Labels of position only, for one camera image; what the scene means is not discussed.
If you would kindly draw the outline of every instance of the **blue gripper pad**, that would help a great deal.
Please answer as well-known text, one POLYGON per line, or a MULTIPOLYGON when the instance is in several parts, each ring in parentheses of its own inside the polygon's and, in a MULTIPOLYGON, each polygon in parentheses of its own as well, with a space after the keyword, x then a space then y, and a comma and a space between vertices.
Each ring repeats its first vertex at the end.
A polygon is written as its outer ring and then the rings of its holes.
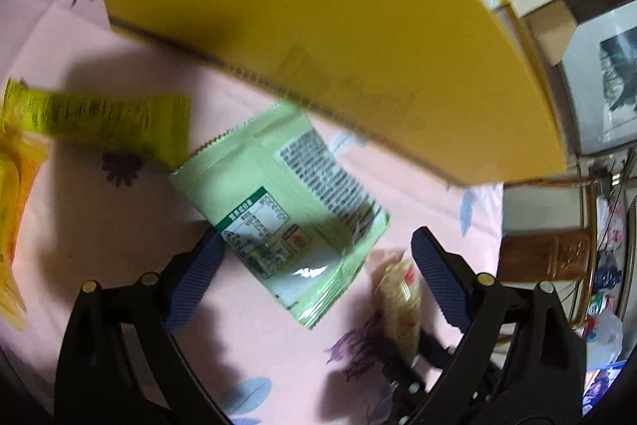
POLYGON ((170 293, 165 323, 169 333, 186 326, 224 260, 225 242, 214 229, 206 232, 189 258, 189 265, 170 293))
POLYGON ((413 260, 447 322, 465 333, 471 325, 469 294, 453 272, 447 254, 428 228, 421 227, 412 234, 413 260))

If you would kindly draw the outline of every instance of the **pink tablecloth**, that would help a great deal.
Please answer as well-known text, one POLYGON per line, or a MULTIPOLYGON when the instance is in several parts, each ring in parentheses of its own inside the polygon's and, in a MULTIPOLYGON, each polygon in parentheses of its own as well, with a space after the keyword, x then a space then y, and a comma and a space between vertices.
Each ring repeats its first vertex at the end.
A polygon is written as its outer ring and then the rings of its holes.
MULTIPOLYGON (((192 150, 273 103, 170 49, 115 34, 103 0, 0 0, 0 77, 8 76, 52 90, 187 93, 192 150)), ((314 121, 328 144, 342 137, 314 121)), ((373 145, 355 143, 338 159, 391 212, 373 258, 404 250, 412 231, 427 225, 475 271, 496 271, 501 186, 450 187, 373 145)), ((28 328, 18 333, 0 322, 2 346, 23 364, 20 371, 44 403, 50 406, 50 382, 81 283, 94 278, 111 287, 161 270, 203 229, 201 216, 157 165, 53 143, 25 210, 14 263, 28 328)), ((375 325, 370 271, 365 268, 308 331, 229 253, 191 324, 176 337, 235 423, 381 423, 388 388, 364 348, 365 326, 375 325), (359 333, 346 335, 351 330, 359 333)), ((423 317, 444 344, 459 341, 426 289, 423 317)), ((435 376, 427 374, 429 381, 435 376)), ((152 385, 141 365, 139 378, 152 385)))

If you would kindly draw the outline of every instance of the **wooden cabinet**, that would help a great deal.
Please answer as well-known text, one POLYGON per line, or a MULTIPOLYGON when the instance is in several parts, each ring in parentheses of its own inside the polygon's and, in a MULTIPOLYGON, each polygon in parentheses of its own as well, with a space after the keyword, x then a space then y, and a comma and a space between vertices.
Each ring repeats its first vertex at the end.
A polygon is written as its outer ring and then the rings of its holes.
POLYGON ((588 230, 506 235, 498 279, 504 282, 579 280, 588 276, 588 230))

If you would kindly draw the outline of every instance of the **snack packet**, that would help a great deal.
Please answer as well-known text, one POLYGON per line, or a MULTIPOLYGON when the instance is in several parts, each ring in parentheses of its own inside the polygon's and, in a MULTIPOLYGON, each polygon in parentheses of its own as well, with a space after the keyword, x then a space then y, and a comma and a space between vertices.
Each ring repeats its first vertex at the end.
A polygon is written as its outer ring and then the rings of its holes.
POLYGON ((378 284, 383 334, 412 365, 420 342, 420 277, 411 258, 393 263, 378 284))
POLYGON ((17 329, 24 328, 21 313, 26 311, 26 307, 11 271, 11 263, 24 206, 48 152, 49 147, 45 143, 24 135, 8 137, 0 133, 0 317, 17 329))
POLYGON ((171 180, 307 328, 351 284, 389 224, 305 114, 287 104, 205 146, 171 180))
POLYGON ((143 155, 169 168, 188 155, 190 98, 152 96, 121 100, 28 88, 10 79, 2 130, 19 129, 69 143, 143 155))

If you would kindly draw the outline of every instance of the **metal screw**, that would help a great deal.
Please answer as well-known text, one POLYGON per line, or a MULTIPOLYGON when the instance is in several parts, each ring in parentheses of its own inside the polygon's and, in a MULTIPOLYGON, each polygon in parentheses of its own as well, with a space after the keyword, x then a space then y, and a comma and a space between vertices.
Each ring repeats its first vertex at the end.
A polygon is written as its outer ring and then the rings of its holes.
POLYGON ((159 281, 159 276, 156 272, 146 272, 141 277, 141 284, 146 285, 147 287, 152 287, 159 281))
POLYGON ((478 274, 478 282, 485 287, 492 287, 496 283, 496 279, 488 272, 478 274))
POLYGON ((549 281, 542 281, 539 283, 539 289, 545 294, 552 294, 555 290, 555 287, 553 286, 553 283, 549 281))
POLYGON ((87 281, 82 285, 82 292, 90 294, 91 292, 94 292, 96 288, 98 288, 98 284, 95 281, 87 281))

